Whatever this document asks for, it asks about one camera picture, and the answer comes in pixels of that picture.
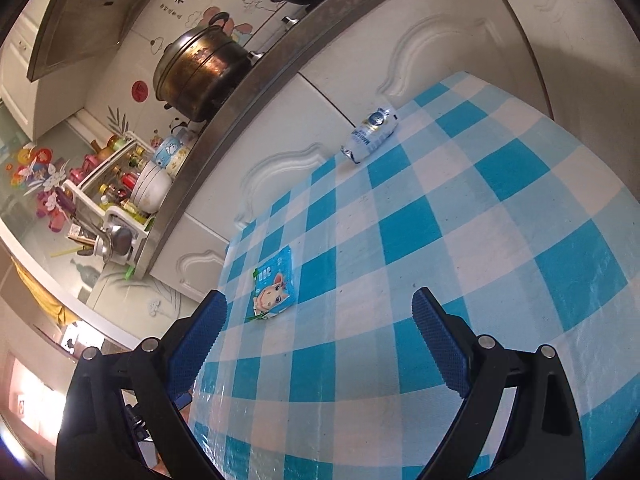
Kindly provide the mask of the brass cooking pot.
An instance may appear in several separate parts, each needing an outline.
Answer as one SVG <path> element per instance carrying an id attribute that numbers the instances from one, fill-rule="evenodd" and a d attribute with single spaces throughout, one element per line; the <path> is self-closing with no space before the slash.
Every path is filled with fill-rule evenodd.
<path id="1" fill-rule="evenodd" d="M 224 31 L 230 14 L 218 12 L 168 44 L 153 75 L 155 97 L 192 122 L 206 122 L 262 58 Z"/>

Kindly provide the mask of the steel countertop edge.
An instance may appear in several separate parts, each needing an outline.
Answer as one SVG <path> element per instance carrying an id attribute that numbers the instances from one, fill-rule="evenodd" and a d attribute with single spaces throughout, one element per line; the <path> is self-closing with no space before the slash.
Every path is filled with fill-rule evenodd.
<path id="1" fill-rule="evenodd" d="M 255 117 L 315 55 L 385 1 L 323 0 L 257 62 L 221 105 L 182 165 L 142 249 L 136 278 L 144 278 L 152 269 L 186 207 Z"/>

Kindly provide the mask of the grey range hood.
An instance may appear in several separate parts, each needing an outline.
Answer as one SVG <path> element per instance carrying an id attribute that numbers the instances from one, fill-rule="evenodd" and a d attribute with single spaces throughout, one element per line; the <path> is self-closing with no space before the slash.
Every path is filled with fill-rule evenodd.
<path id="1" fill-rule="evenodd" d="M 50 0 L 27 78 L 36 81 L 119 46 L 149 0 Z"/>

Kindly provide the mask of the crushed white blue bottle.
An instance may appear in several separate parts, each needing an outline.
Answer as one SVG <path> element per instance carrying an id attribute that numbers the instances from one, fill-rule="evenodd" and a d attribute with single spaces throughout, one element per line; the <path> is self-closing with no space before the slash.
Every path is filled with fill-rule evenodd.
<path id="1" fill-rule="evenodd" d="M 379 107 L 352 130 L 341 152 L 354 164 L 361 164 L 394 133 L 398 122 L 393 107 Z"/>

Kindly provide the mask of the green cartoon snack wrapper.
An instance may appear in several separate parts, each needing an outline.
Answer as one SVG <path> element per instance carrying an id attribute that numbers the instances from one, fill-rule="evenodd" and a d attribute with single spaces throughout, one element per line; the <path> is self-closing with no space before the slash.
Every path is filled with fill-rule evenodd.
<path id="1" fill-rule="evenodd" d="M 279 315 L 297 302 L 293 254 L 288 246 L 266 259 L 253 272 L 247 321 L 266 320 Z"/>

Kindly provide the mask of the blue white checkered tablecloth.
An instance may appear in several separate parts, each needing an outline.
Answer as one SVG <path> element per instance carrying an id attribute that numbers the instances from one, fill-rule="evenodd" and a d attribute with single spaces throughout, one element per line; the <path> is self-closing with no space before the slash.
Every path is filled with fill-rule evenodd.
<path id="1" fill-rule="evenodd" d="M 594 476 L 639 413 L 639 204 L 533 107 L 458 73 L 365 162 L 336 155 L 227 252 L 228 321 L 190 427 L 229 479 L 412 479 L 460 405 L 411 317 L 431 289 L 474 332 L 558 350 Z M 247 321 L 292 249 L 297 302 Z"/>

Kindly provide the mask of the white ceramic bowl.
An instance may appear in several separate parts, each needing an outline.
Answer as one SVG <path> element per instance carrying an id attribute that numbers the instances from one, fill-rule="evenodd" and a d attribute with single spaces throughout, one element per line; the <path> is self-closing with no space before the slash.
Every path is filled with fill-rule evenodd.
<path id="1" fill-rule="evenodd" d="M 171 185 L 170 175 L 155 162 L 148 162 L 138 177 L 131 200 L 146 214 L 156 214 Z"/>

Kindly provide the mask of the white cabinet door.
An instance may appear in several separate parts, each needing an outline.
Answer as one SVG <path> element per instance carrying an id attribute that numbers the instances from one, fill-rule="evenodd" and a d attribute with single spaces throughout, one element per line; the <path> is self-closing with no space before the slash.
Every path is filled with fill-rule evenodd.
<path id="1" fill-rule="evenodd" d="M 352 123 L 296 75 L 244 129 L 186 212 L 231 240 L 340 150 Z"/>

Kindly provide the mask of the white dish rack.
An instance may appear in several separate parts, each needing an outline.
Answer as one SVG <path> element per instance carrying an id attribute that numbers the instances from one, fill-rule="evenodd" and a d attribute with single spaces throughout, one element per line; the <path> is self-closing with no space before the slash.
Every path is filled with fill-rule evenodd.
<path id="1" fill-rule="evenodd" d="M 70 201 L 68 211 L 96 237 L 93 253 L 105 262 L 131 269 L 137 265 L 155 216 L 134 202 L 134 187 L 150 161 L 149 144 L 128 132 L 120 148 L 81 181 L 62 184 L 58 198 Z"/>

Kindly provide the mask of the blue white cartoon cup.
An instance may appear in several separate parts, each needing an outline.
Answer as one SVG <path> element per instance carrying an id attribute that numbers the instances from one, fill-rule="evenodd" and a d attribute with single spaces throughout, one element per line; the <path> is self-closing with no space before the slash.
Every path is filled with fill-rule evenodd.
<path id="1" fill-rule="evenodd" d="M 168 136 L 155 151 L 151 162 L 165 170 L 171 179 L 175 179 L 189 154 L 190 148 L 175 136 Z"/>

